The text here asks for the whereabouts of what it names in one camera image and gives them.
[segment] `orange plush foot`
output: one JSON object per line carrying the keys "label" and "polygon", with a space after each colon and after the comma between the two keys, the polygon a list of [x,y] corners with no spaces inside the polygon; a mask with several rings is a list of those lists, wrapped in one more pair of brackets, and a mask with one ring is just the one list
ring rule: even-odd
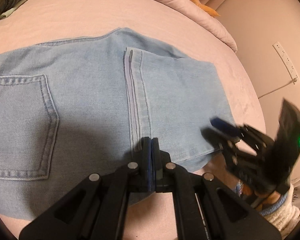
{"label": "orange plush foot", "polygon": [[214,9],[201,4],[199,0],[190,0],[190,1],[193,2],[196,6],[199,6],[205,12],[207,12],[210,16],[212,17],[220,16]]}

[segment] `jeans back pocket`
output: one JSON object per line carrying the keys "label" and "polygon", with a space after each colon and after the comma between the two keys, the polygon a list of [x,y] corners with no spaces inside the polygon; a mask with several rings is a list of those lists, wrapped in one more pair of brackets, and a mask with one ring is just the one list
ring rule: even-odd
{"label": "jeans back pocket", "polygon": [[58,122],[45,75],[0,76],[0,179],[46,179]]}

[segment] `mattress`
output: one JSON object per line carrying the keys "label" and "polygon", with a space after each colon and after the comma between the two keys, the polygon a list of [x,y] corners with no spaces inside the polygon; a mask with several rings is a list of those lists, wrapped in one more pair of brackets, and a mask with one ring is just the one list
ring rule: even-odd
{"label": "mattress", "polygon": [[[56,39],[102,36],[116,28],[128,27],[169,43],[194,59],[212,62],[235,122],[247,123],[265,132],[257,95],[235,55],[236,46],[229,33],[208,15],[194,17],[197,11],[194,7],[188,13],[179,5],[171,5],[167,0],[162,0],[162,3],[156,0],[29,0],[0,21],[0,53]],[[214,161],[205,167],[205,171],[214,170],[215,174],[224,176],[221,172],[223,159],[217,156]],[[224,182],[233,183],[230,180],[228,176],[224,177]],[[28,223],[2,218],[16,235]],[[174,237],[171,195],[154,194],[128,210],[125,239]]]}

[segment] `power cord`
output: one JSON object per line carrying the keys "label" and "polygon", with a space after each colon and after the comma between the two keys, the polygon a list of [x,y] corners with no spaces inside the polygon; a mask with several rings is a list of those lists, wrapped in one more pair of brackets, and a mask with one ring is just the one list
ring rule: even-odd
{"label": "power cord", "polygon": [[271,94],[272,92],[275,92],[275,91],[277,91],[277,90],[279,90],[279,89],[281,89],[281,88],[284,88],[284,87],[290,85],[291,83],[297,82],[297,80],[298,80],[297,78],[294,78],[294,79],[291,80],[288,84],[285,84],[285,85],[282,86],[282,87],[279,87],[279,88],[277,88],[277,89],[275,89],[275,90],[272,90],[271,92],[268,92],[268,93],[262,95],[261,97],[258,97],[258,99],[260,99],[260,98],[262,98],[262,97],[264,97],[264,96],[266,96],[266,95],[269,95],[269,94]]}

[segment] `electrical socket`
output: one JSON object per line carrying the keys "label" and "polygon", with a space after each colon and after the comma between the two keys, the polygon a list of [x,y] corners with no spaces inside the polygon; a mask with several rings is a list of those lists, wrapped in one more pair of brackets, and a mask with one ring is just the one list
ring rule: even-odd
{"label": "electrical socket", "polygon": [[275,44],[273,44],[274,49],[277,51],[277,53],[279,54],[281,60],[283,61],[284,65],[286,66],[290,77],[292,80],[294,80],[294,78],[297,79],[297,81],[293,82],[295,83],[300,83],[300,77],[296,71],[295,66],[293,65],[291,59],[289,58],[288,54],[286,53],[286,51],[284,50],[284,48],[282,47],[282,45],[279,42],[276,42]]}

